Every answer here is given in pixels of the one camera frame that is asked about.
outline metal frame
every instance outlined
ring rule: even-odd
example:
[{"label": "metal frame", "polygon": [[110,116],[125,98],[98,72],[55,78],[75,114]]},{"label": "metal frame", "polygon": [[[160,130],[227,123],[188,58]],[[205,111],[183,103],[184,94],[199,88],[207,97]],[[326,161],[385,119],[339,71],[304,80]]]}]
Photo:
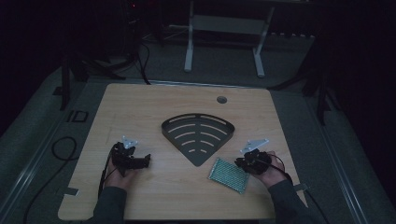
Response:
[{"label": "metal frame", "polygon": [[335,147],[332,144],[332,140],[326,130],[326,126],[323,126],[320,123],[318,117],[315,115],[312,106],[308,103],[306,99],[305,102],[306,102],[306,106],[308,107],[309,113],[311,114],[311,117],[317,124],[320,134],[323,137],[323,142],[326,145],[327,152],[329,154],[330,164],[335,173],[335,177],[337,178],[341,191],[344,194],[344,197],[346,199],[346,204],[348,205],[350,210],[350,214],[352,215],[355,223],[364,223],[364,224],[369,223],[367,216],[361,206],[359,197],[347,176],[347,172],[345,171],[344,166],[341,163],[337,152],[335,151]]},{"label": "metal frame", "polygon": [[194,5],[193,1],[190,1],[189,44],[187,46],[184,71],[190,72],[192,68],[192,54],[194,49],[193,39],[192,39],[193,31],[206,30],[206,31],[215,31],[215,32],[259,35],[260,41],[257,47],[253,48],[253,57],[254,57],[254,62],[256,64],[257,76],[264,77],[261,52],[275,8],[271,7],[266,20],[260,21],[260,20],[194,15],[193,5]]}]

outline wooden table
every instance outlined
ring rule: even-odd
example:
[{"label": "wooden table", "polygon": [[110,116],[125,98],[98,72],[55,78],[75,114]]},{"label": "wooden table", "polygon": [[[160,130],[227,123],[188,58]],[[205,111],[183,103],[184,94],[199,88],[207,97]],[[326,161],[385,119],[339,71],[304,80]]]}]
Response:
[{"label": "wooden table", "polygon": [[[226,104],[217,101],[227,98]],[[213,115],[231,122],[233,137],[203,165],[196,167],[162,134],[161,124],[188,113]],[[255,219],[274,218],[271,197],[262,183],[250,177],[244,194],[208,179],[216,160],[233,162],[248,140],[267,138],[260,150],[273,150],[299,183],[293,161],[267,90],[110,84],[99,106],[69,188],[77,196],[64,195],[59,218],[83,220],[92,216],[99,180],[112,146],[125,135],[137,140],[134,155],[151,154],[128,193],[125,219]]]}]

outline human hand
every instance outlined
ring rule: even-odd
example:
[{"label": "human hand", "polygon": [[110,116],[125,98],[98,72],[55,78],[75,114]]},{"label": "human hand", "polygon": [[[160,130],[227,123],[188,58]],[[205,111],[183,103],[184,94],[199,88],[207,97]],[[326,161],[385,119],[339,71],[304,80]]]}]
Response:
[{"label": "human hand", "polygon": [[122,176],[121,173],[115,169],[116,166],[110,158],[107,167],[105,187],[118,187],[120,189],[125,189],[128,192],[128,189],[131,187],[133,179],[139,173],[139,170],[126,170],[125,176]]},{"label": "human hand", "polygon": [[[275,152],[274,151],[269,151],[267,152],[268,155],[270,155],[272,161],[271,164],[281,170],[285,170],[285,167],[283,166],[283,164],[281,162],[279,162],[277,160],[277,158],[275,157]],[[287,179],[282,173],[280,173],[280,171],[278,171],[277,169],[269,166],[267,171],[262,173],[261,175],[253,175],[254,177],[258,178],[265,187],[267,187],[268,189],[270,187],[272,187],[273,185],[279,183],[282,180]]]}]

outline sleeve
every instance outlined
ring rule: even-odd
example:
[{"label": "sleeve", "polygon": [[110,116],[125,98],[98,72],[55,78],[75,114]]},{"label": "sleeve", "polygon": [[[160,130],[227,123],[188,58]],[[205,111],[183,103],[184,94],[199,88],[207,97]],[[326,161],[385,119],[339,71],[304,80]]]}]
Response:
[{"label": "sleeve", "polygon": [[103,189],[95,209],[93,217],[85,221],[85,224],[122,224],[126,202],[126,191],[116,187]]},{"label": "sleeve", "polygon": [[283,180],[268,189],[274,203],[276,224],[320,223],[317,216],[305,206],[289,180]]}]

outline black fan-shaped tray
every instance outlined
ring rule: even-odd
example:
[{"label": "black fan-shaped tray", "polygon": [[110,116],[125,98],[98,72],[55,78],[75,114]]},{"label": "black fan-shaped tray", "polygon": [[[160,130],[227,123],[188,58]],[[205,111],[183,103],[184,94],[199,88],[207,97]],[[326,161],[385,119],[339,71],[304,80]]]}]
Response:
[{"label": "black fan-shaped tray", "polygon": [[163,122],[163,135],[195,166],[202,165],[233,136],[235,127],[207,114],[184,114]]}]

